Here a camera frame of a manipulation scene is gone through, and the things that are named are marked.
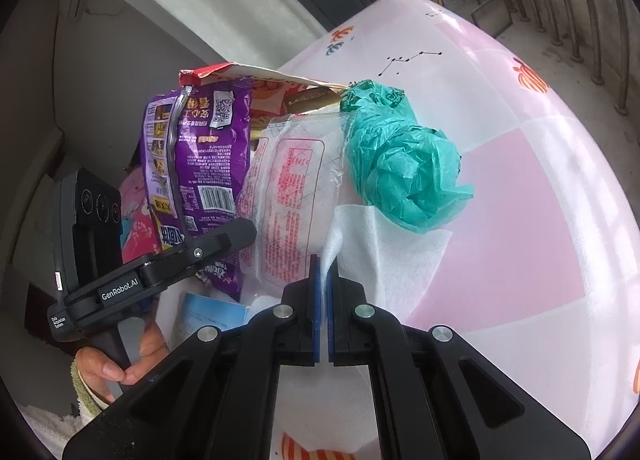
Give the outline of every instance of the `finger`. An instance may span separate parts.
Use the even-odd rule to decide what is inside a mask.
[[[634,392],[640,393],[640,363],[636,368],[636,378],[634,379]]]
[[[164,346],[164,335],[155,321],[152,321],[140,337],[140,356],[149,356]]]
[[[125,374],[116,363],[100,350],[85,347],[76,353],[76,366],[89,388],[106,400],[113,401],[113,395],[104,381],[105,379],[118,381],[124,379]]]
[[[148,372],[154,369],[162,359],[169,355],[169,350],[165,346],[162,346],[154,353],[140,357],[140,360],[136,364],[132,364],[125,371],[125,377],[122,381],[123,384],[135,384]]]

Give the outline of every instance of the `green plastic bag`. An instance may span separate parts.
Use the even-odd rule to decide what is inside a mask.
[[[456,185],[455,144],[417,125],[404,91],[363,80],[340,109],[355,112],[346,152],[353,186],[394,223],[425,233],[451,221],[473,197],[473,186]]]

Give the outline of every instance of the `white tissue paper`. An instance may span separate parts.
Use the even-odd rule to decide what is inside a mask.
[[[427,291],[450,236],[441,229],[412,233],[372,206],[339,205],[321,256],[322,276],[337,256],[340,276],[362,283],[367,301],[404,322]],[[275,454],[282,440],[278,429],[307,450],[380,458],[369,372],[365,366],[334,368],[327,363],[325,343],[326,326],[321,364],[280,370],[272,460],[282,460]]]

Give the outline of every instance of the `purple snack bag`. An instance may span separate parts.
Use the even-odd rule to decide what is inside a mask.
[[[146,106],[143,172],[162,249],[236,217],[249,167],[252,82],[184,86]],[[207,266],[201,279],[239,300],[238,258]]]

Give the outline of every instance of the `gray wall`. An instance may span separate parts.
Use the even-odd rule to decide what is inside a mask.
[[[119,186],[140,139],[145,104],[178,87],[178,72],[206,64],[123,0],[87,0],[60,17],[56,37],[56,122],[64,149]]]
[[[0,231],[40,142],[54,127],[52,56],[58,0],[20,0],[0,32]]]

